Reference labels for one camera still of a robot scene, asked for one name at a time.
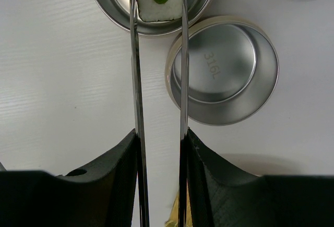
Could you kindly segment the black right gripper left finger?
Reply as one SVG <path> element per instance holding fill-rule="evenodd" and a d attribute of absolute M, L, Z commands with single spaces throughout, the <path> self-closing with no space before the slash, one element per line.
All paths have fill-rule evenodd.
<path fill-rule="evenodd" d="M 136 179 L 134 131 L 65 176 L 2 171 L 1 226 L 131 226 Z"/>

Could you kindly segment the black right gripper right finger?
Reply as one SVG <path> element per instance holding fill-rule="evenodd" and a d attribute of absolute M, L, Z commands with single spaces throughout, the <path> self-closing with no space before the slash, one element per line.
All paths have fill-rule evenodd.
<path fill-rule="evenodd" d="M 188 132 L 194 226 L 333 226 L 333 177 L 250 174 Z"/>

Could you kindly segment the stainless steel food tongs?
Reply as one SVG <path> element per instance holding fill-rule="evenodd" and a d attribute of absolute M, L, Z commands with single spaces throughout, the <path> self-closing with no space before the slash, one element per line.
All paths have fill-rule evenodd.
<path fill-rule="evenodd" d="M 137 32 L 137 0 L 129 0 L 129 28 L 132 48 L 132 81 L 135 111 L 135 132 L 138 144 L 138 189 L 140 225 L 149 226 L 149 200 L 145 149 L 144 113 Z M 180 167 L 178 179 L 178 226 L 186 225 L 187 216 L 187 146 L 188 146 L 188 88 L 189 88 L 189 22 L 187 0 L 182 6 L 182 57 L 181 57 L 181 119 L 180 119 Z"/>

